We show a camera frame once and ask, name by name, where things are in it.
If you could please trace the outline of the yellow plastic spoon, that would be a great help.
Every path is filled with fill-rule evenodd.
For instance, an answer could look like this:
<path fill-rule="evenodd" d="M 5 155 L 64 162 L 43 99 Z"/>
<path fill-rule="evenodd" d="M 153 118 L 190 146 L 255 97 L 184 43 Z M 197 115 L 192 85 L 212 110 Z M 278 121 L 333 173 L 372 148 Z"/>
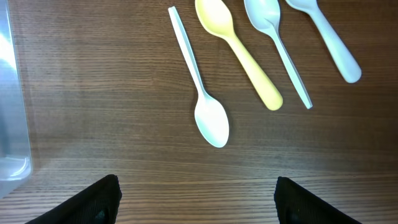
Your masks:
<path fill-rule="evenodd" d="M 265 106 L 278 110 L 283 104 L 282 95 L 237 37 L 226 4 L 222 0 L 195 0 L 195 10 L 205 30 L 229 44 Z"/>

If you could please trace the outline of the white spoon bowl down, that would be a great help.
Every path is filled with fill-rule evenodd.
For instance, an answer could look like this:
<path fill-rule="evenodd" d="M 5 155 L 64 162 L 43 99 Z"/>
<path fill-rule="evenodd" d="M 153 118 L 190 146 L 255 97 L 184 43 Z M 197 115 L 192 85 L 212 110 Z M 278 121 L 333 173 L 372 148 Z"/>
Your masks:
<path fill-rule="evenodd" d="M 168 8 L 174 32 L 198 92 L 194 117 L 202 136 L 214 147 L 224 147 L 229 138 L 229 121 L 222 104 L 210 96 L 203 85 L 193 49 L 177 8 Z"/>

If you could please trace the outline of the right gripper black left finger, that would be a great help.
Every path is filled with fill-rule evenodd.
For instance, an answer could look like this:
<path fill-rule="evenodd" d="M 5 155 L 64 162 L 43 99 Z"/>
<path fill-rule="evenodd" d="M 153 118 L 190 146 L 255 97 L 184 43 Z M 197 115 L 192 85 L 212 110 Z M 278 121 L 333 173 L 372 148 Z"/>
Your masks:
<path fill-rule="evenodd" d="M 119 179 L 109 174 L 27 224 L 115 224 L 121 198 Z"/>

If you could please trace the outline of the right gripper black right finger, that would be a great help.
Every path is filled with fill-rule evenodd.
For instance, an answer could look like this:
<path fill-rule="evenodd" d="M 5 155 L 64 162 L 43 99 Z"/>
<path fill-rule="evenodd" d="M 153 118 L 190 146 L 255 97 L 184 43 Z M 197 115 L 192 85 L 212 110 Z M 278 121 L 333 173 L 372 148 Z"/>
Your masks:
<path fill-rule="evenodd" d="M 277 179 L 274 202 L 280 224 L 360 224 L 287 177 Z"/>

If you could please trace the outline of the thin-handled white spoon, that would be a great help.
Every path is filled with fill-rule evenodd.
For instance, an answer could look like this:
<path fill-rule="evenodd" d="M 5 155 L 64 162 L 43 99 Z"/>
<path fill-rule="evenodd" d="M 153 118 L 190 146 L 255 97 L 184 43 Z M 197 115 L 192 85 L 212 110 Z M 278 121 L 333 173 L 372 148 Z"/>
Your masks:
<path fill-rule="evenodd" d="M 312 108 L 307 89 L 279 35 L 281 10 L 278 0 L 244 0 L 244 6 L 253 27 L 274 41 L 296 92 L 305 107 Z"/>

